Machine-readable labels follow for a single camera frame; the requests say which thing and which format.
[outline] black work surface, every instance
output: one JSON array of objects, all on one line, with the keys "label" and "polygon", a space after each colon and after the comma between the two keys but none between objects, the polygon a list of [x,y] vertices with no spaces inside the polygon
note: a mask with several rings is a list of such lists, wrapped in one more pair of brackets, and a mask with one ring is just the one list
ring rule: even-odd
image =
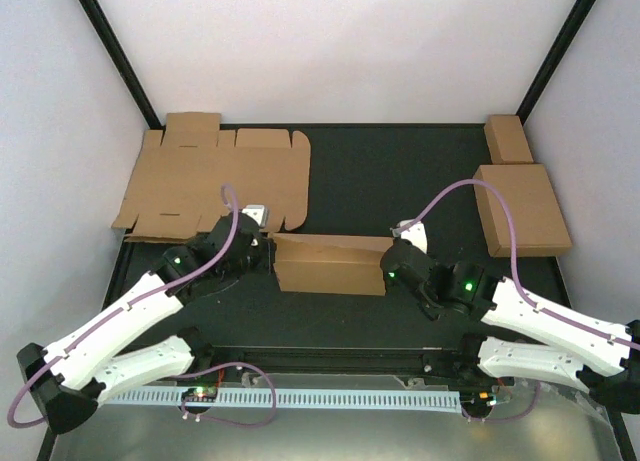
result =
[{"label": "black work surface", "polygon": [[[415,217],[443,188],[490,163],[480,125],[286,127],[311,141],[309,211],[299,233],[389,236],[391,226]],[[439,260],[468,260],[509,274],[507,259],[487,254],[471,187],[445,198],[424,222],[429,252]],[[166,248],[136,244],[125,289]],[[555,259],[522,258],[519,266],[525,287],[563,302]],[[283,293],[275,275],[249,274],[232,288],[189,304],[134,345],[157,343],[192,325],[218,346],[453,348],[467,332],[522,338],[458,316],[430,322],[405,293]]]}]

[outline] cardboard box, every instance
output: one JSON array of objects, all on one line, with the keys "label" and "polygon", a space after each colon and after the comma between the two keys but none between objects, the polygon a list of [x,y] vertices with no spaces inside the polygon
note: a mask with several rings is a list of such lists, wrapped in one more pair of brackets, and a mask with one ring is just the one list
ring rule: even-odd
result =
[{"label": "cardboard box", "polygon": [[219,114],[169,114],[164,133],[145,133],[113,227],[133,228],[128,241],[183,242],[228,213],[220,186],[230,183],[241,208],[269,208],[266,231],[295,229],[307,217],[310,159],[299,131],[220,130]]},{"label": "cardboard box", "polygon": [[518,116],[489,116],[484,134],[493,164],[531,164],[533,157]]},{"label": "cardboard box", "polygon": [[[509,205],[515,221],[518,256],[558,256],[571,248],[571,238],[543,165],[480,166],[474,178],[495,186]],[[507,257],[511,242],[500,203],[488,190],[474,188],[489,254]]]},{"label": "cardboard box", "polygon": [[282,291],[384,296],[380,258],[392,238],[273,234]]}]

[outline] black frame post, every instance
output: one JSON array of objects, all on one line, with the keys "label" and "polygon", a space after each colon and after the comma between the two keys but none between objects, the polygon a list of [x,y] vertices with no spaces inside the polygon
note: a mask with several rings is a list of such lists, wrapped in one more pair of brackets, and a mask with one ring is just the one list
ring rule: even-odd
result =
[{"label": "black frame post", "polygon": [[549,83],[551,76],[553,76],[553,73],[569,49],[573,38],[575,38],[580,26],[582,26],[582,23],[595,2],[596,0],[576,0],[573,8],[571,8],[569,16],[567,16],[567,19],[562,25],[558,36],[556,36],[553,45],[551,45],[551,49],[549,49],[547,53],[547,57],[544,58],[542,66],[540,66],[536,77],[533,79],[527,94],[524,96],[516,112],[522,124],[527,121],[538,99],[542,96],[544,89],[547,87],[547,83]]},{"label": "black frame post", "polygon": [[138,105],[138,109],[146,119],[149,128],[162,129],[162,123],[160,123],[158,115],[153,109],[153,106],[151,106],[151,102],[149,101],[149,98],[147,98],[136,73],[133,71],[129,60],[127,59],[127,55],[122,49],[122,46],[120,46],[118,38],[113,32],[113,29],[111,29],[109,20],[107,20],[107,17],[102,11],[100,3],[98,3],[98,0],[78,1],[82,5],[89,21],[91,21],[93,28],[100,37],[102,44],[109,53],[109,56],[120,73],[124,83],[127,85],[127,89],[131,93],[133,100]]}]

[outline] small cardboard box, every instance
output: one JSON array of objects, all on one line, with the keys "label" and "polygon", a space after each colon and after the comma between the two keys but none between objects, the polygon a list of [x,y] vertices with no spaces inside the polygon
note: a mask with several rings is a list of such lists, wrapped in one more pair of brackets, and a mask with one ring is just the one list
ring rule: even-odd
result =
[{"label": "small cardboard box", "polygon": [[484,134],[493,164],[531,164],[533,157],[518,116],[489,116]]},{"label": "small cardboard box", "polygon": [[[571,238],[541,164],[480,166],[475,179],[493,185],[506,200],[516,229],[518,256],[558,256],[571,248]],[[511,241],[507,218],[498,199],[474,186],[489,254],[508,257]]]},{"label": "small cardboard box", "polygon": [[282,291],[384,296],[380,259],[392,238],[272,234]]},{"label": "small cardboard box", "polygon": [[299,131],[220,130],[220,115],[171,113],[166,131],[145,133],[114,228],[128,241],[183,242],[209,232],[228,213],[220,187],[229,183],[240,208],[269,208],[266,231],[307,217],[311,148]]}]

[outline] white backdrop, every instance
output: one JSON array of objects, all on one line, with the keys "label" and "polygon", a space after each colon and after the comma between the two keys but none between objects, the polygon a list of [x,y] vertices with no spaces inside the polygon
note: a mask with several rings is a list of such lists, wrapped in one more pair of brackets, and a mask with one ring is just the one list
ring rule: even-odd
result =
[{"label": "white backdrop", "polygon": [[[573,306],[640,319],[640,0],[598,0],[525,128],[547,165],[574,248]],[[625,416],[640,455],[640,416]]]},{"label": "white backdrop", "polygon": [[575,0],[100,0],[162,120],[513,113]]},{"label": "white backdrop", "polygon": [[0,458],[26,461],[45,426],[4,421],[15,355],[100,311],[145,123],[76,0],[0,0],[0,25]]}]

